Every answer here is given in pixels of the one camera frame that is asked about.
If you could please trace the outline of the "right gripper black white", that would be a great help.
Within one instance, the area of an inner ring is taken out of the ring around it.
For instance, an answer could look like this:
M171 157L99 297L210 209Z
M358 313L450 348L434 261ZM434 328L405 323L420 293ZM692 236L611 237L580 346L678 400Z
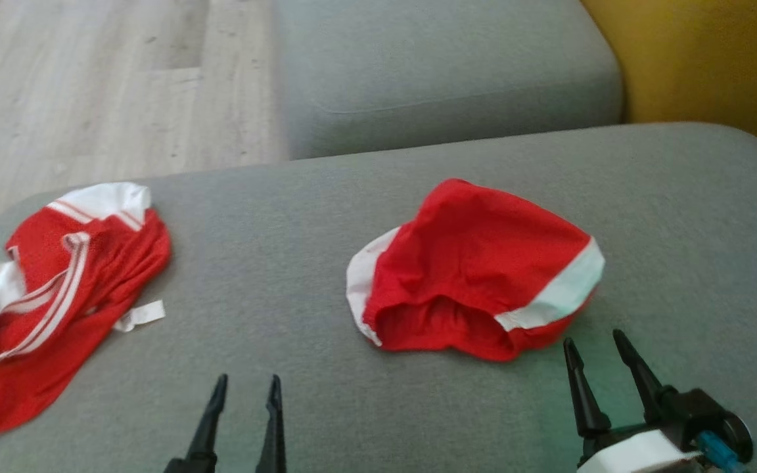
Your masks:
M744 421L701 389L676 392L663 384L623 330L612 336L633 375L644 423L613 428L585 377L585 363L573 339L564 356L576 428L583 439L579 472L747 472L754 441Z

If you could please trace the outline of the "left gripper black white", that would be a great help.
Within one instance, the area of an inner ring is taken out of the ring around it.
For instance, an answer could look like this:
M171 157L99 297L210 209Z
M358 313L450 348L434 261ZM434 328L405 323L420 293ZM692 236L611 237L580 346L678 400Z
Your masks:
M214 384L210 400L189 444L186 458L172 458L164 473L213 473L218 457L214 444L218 433L220 414L225 406L228 375L221 374ZM265 428L264 446L256 464L256 473L287 472L287 454L285 445L285 411L279 375L271 377L267 401L265 401L269 419Z

